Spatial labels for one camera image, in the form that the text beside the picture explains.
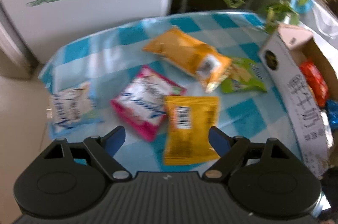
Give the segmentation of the blue white snack packet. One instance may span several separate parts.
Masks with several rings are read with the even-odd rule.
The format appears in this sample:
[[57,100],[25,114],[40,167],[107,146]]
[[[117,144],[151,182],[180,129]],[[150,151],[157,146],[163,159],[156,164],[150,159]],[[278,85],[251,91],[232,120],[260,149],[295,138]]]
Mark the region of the blue white snack packet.
[[53,139],[76,132],[84,125],[104,121],[89,81],[49,95],[47,118]]

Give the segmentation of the small yellow snack packet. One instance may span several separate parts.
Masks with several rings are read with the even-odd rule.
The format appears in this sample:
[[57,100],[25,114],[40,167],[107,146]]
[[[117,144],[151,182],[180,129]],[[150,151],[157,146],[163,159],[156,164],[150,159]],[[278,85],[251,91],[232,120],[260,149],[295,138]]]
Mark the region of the small yellow snack packet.
[[217,96],[166,96],[165,165],[185,166],[219,158],[209,143],[209,129],[218,123],[219,104]]

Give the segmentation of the large orange chip bag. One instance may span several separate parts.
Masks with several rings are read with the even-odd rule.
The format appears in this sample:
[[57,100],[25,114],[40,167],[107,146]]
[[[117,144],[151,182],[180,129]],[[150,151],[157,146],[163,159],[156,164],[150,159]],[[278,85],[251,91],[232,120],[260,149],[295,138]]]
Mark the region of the large orange chip bag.
[[159,55],[198,80],[207,93],[213,92],[231,74],[231,58],[178,27],[153,38],[143,50]]

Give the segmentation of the pink white snack packet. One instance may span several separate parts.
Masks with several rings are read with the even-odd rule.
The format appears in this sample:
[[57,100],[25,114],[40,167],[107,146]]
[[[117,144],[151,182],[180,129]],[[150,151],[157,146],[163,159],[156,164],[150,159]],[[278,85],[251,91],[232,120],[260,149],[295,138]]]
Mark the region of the pink white snack packet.
[[164,98],[185,93],[184,87],[144,65],[110,104],[140,137],[152,142],[166,118]]

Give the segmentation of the green cracker packet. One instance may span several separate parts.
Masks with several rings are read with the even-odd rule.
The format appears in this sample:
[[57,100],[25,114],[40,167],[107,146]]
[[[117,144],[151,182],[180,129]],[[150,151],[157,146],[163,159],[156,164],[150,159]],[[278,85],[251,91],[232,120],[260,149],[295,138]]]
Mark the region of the green cracker packet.
[[230,74],[221,83],[223,93],[238,91],[266,92],[258,65],[251,59],[233,57],[230,66]]

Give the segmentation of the blue white checkered tablecloth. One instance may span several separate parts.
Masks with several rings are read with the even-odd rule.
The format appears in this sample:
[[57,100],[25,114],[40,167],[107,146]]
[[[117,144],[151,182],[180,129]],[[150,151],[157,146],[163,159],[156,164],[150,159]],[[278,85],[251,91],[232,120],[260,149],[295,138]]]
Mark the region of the blue white checkered tablecloth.
[[143,19],[78,39],[60,48],[42,69],[39,78],[50,92],[90,82],[101,123],[81,126],[67,134],[69,142],[80,142],[91,135],[103,136],[121,125],[110,101],[134,78],[143,65],[183,86],[188,96],[202,96],[198,81],[158,56],[144,52],[154,37],[172,27],[208,43],[226,55],[252,59],[266,92],[222,93],[218,128],[230,136],[241,135],[263,143],[278,138],[296,156],[300,155],[296,137],[282,98],[271,81],[258,51],[267,34],[263,23],[251,12],[212,11],[185,13]]

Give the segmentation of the cardboard milk box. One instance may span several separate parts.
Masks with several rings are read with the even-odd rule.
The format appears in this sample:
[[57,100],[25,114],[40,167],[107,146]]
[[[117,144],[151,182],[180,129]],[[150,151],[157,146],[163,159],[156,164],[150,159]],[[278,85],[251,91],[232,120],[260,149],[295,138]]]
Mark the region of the cardboard milk box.
[[334,142],[327,115],[300,66],[310,60],[337,100],[337,49],[308,27],[279,24],[258,53],[285,104],[305,166],[315,176],[329,168]]

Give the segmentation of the red snack packet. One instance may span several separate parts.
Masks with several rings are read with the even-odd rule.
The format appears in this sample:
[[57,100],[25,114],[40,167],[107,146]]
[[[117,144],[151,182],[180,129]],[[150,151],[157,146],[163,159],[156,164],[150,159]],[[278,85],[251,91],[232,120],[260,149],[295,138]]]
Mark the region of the red snack packet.
[[323,76],[312,60],[303,62],[299,68],[311,88],[318,106],[323,108],[329,98],[329,89]]

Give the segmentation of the blue packet in box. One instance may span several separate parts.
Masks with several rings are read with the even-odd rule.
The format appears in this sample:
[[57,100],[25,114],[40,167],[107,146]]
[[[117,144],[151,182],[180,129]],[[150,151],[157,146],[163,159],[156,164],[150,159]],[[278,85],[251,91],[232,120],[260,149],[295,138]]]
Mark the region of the blue packet in box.
[[338,129],[338,102],[327,100],[326,102],[327,117],[331,130]]

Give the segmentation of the blue round fan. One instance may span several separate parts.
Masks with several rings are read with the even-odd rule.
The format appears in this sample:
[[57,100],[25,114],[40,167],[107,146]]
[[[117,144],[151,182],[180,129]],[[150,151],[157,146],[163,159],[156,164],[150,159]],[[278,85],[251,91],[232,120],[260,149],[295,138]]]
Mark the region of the blue round fan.
[[291,8],[298,14],[306,14],[313,8],[313,0],[291,0]]

